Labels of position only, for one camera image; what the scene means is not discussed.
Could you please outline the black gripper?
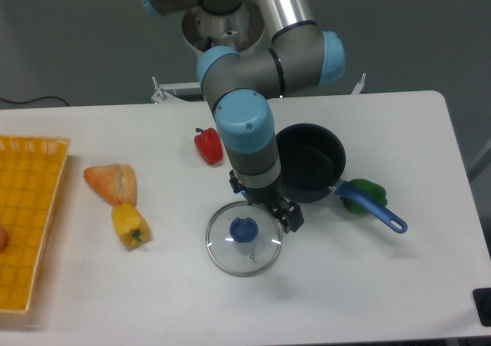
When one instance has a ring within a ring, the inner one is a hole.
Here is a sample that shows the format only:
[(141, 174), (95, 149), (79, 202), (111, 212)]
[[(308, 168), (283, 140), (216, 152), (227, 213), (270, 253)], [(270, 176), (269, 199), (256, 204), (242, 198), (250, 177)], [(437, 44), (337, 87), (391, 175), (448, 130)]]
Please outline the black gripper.
[(243, 195), (249, 205), (265, 208), (276, 219), (281, 219), (285, 233), (296, 232), (303, 225), (305, 220), (300, 205), (284, 197), (281, 172), (271, 170), (250, 176), (231, 170), (229, 183), (232, 191)]

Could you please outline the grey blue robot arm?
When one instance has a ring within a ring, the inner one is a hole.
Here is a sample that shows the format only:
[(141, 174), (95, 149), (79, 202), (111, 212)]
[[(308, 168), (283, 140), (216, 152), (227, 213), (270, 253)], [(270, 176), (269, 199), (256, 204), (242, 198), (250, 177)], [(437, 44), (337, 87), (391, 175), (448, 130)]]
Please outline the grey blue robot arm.
[(206, 46), (196, 76), (232, 166), (232, 189), (296, 231), (304, 219), (283, 191), (269, 99), (338, 80), (346, 67), (341, 39), (317, 26), (308, 0), (258, 0), (258, 15), (246, 0), (141, 1), (158, 15), (200, 14)]

